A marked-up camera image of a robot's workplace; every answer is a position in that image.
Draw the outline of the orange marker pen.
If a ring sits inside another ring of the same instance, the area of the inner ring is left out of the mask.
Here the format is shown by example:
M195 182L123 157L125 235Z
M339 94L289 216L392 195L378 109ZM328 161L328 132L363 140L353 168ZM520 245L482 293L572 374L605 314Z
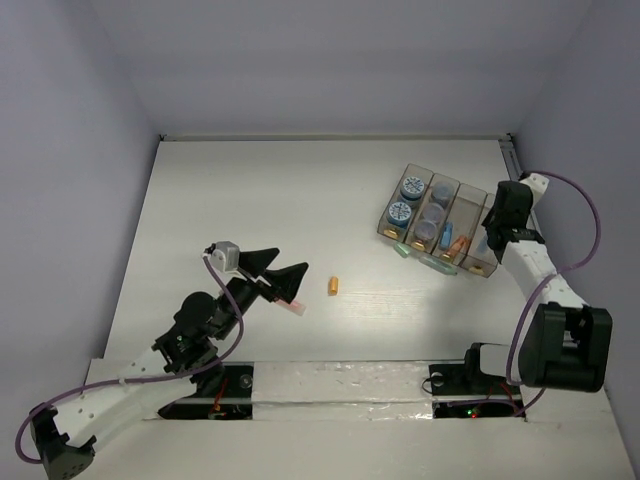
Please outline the orange marker pen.
M306 311L306 306L303 305L303 304L300 304L297 301L293 301L291 303L287 303L284 300L278 300L278 301L275 302L275 304L278 305L281 308L284 308L288 312L297 315L297 316L303 316L305 311Z

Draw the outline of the small orange cap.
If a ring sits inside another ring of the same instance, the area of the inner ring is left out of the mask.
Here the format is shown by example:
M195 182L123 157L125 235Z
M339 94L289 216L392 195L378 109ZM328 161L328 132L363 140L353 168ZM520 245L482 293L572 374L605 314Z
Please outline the small orange cap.
M339 278L332 276L328 282L328 295L336 296L339 292Z

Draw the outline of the orange marker cap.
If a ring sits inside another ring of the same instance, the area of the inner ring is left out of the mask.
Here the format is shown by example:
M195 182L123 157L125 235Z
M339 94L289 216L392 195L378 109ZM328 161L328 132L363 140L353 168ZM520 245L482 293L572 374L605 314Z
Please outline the orange marker cap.
M470 239L465 236L459 236L452 245L444 253L444 256L453 261L461 252L463 252L470 244Z

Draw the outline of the blue marker cap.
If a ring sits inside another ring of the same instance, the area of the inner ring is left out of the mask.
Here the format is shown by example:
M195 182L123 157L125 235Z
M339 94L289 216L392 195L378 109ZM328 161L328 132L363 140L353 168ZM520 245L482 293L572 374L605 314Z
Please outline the blue marker cap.
M441 250L448 250L450 248L452 243L452 235L453 235L453 223L446 222L443 227L443 231L442 231L440 242L439 242L439 248Z

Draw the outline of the clear jar of clips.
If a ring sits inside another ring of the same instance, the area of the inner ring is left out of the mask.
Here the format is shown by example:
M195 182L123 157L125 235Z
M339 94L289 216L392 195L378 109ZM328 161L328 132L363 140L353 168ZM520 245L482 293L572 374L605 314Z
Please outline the clear jar of clips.
M446 209L437 202L429 202L422 210L421 217L425 221L439 224L445 218Z
M424 241L434 240L439 232L439 224L431 220L418 220L414 226L414 235Z
M446 181L436 182L431 191L431 198L434 202L447 205L454 197L457 186Z

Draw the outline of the blue lid round jar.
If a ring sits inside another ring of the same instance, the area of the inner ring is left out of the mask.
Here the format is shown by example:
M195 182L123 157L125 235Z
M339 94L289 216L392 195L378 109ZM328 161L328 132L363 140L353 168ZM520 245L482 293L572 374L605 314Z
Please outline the blue lid round jar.
M412 207L404 201L391 203L386 211L386 219L389 224L406 229L413 215Z
M424 181L418 176L406 176L400 182L400 197L407 203L419 201L426 191Z

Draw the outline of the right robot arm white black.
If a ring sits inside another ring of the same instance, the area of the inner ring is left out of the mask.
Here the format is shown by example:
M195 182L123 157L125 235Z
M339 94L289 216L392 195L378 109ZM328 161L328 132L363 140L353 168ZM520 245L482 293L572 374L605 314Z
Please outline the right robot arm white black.
M545 240L528 226L549 180L557 179L584 198L593 214L595 237L586 257L557 267ZM594 393L604 384L613 320L590 306L563 275L586 266L600 246L597 208L576 182L550 172L526 172L498 183L493 206L482 222L488 248L526 297L506 360L506 379L516 386Z

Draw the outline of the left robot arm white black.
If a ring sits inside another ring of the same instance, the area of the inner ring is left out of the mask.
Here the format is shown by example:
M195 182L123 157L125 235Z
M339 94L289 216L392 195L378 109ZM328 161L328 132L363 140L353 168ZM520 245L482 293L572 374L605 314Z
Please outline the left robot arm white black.
M273 270L277 248L241 251L219 241L201 254L218 284L218 296L188 295L172 326L115 378L60 393L34 407L15 439L19 458L39 464L50 479L73 479L99 449L133 423L191 394L215 395L222 388L224 360L217 342L242 336L244 315L258 298L293 305L307 270L305 262Z

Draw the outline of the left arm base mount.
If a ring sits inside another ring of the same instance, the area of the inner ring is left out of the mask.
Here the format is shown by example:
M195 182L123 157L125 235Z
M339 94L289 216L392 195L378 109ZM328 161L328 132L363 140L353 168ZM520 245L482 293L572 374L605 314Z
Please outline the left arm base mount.
M165 420L251 420L254 367L248 362L215 367L194 394L162 407L157 414Z

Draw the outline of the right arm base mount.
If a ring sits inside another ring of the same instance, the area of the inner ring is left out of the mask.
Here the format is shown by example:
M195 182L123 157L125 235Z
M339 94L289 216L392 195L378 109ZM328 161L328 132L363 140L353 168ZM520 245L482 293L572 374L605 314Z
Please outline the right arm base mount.
M432 363L421 390L432 398L435 419L525 416L521 391L499 375L481 370L481 344L472 344L461 361Z

